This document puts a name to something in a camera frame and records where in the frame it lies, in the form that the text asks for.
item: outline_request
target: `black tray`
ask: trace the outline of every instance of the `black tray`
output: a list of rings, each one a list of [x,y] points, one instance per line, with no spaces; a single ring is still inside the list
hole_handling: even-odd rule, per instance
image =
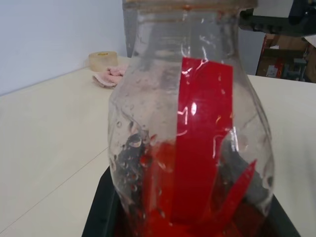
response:
[[[129,234],[124,233],[125,224],[123,210],[108,168],[100,179],[82,237],[113,237],[116,226],[120,227],[120,236],[127,236]],[[258,237],[300,237],[275,197]]]

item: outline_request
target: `water droplet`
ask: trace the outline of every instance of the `water droplet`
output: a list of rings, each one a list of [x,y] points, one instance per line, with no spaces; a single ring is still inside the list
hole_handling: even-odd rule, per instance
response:
[[[142,144],[142,140],[138,141],[138,142],[130,142],[129,145],[131,147],[140,147],[140,145]]]
[[[139,160],[141,166],[144,168],[149,167],[152,164],[152,161],[153,159],[149,155],[143,155],[142,157],[140,157],[140,160]]]
[[[159,212],[159,214],[160,214],[160,216],[162,217],[162,218],[166,218],[166,214],[163,212],[163,210],[161,210],[161,209],[157,209],[158,210],[158,212]]]
[[[150,138],[149,138],[148,135],[146,135],[146,136],[144,137],[144,139],[143,139],[143,143],[144,143],[144,144],[148,144],[149,142],[150,142]]]
[[[153,135],[151,138],[150,138],[150,145],[151,146],[154,146],[156,144],[156,140],[157,140],[157,134]]]
[[[133,192],[136,192],[136,191],[137,191],[137,186],[133,184],[133,185],[130,186],[130,189],[131,189]]]
[[[123,166],[123,168],[127,169],[127,168],[128,168],[128,163],[123,162],[123,163],[122,163],[122,166]]]
[[[131,178],[132,180],[138,180],[138,174],[132,174]]]
[[[164,163],[158,162],[161,169],[166,170],[166,165]]]

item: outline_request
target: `pink cloth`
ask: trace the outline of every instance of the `pink cloth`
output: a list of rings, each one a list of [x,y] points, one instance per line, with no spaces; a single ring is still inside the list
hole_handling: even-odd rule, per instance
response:
[[[114,88],[123,78],[128,65],[108,67],[105,72],[95,73],[92,79],[101,87]]]

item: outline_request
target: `clear glass bottle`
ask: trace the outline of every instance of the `clear glass bottle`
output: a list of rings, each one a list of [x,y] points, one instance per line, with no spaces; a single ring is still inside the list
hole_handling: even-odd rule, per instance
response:
[[[140,237],[255,236],[274,160],[238,58],[251,0],[142,0],[133,57],[110,98],[114,186]]]

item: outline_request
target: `white table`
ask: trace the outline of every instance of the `white table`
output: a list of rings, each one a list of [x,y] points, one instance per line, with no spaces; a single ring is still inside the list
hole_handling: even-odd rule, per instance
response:
[[[307,36],[305,39],[316,48],[316,36]]]
[[[82,69],[0,97],[0,237],[79,237],[108,167],[111,90]],[[250,77],[267,113],[275,195],[316,233],[316,84]]]

